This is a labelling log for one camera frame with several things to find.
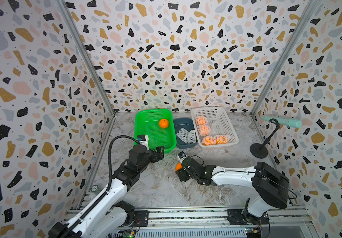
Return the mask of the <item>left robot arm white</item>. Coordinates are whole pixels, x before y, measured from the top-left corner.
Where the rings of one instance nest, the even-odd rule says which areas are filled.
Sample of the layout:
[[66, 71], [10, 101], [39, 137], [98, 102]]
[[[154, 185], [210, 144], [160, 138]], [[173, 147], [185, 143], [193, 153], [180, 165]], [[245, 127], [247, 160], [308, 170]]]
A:
[[163, 160], [164, 153], [163, 146], [148, 150], [145, 145], [134, 145], [129, 158], [113, 173], [111, 184], [67, 223], [56, 223], [49, 237], [105, 238], [118, 227], [133, 227], [135, 207], [122, 198], [149, 164]]

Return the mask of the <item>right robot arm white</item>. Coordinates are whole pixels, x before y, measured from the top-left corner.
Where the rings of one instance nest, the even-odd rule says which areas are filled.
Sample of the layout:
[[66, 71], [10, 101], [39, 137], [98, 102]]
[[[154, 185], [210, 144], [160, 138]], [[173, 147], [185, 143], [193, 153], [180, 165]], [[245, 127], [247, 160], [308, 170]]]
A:
[[256, 166], [248, 168], [205, 166], [184, 152], [178, 154], [178, 160], [176, 174], [181, 182], [193, 179], [200, 185], [238, 185], [253, 188], [257, 192], [255, 198], [246, 201], [242, 210], [228, 211], [231, 225], [258, 225], [268, 210], [288, 207], [290, 181], [267, 163], [258, 162]]

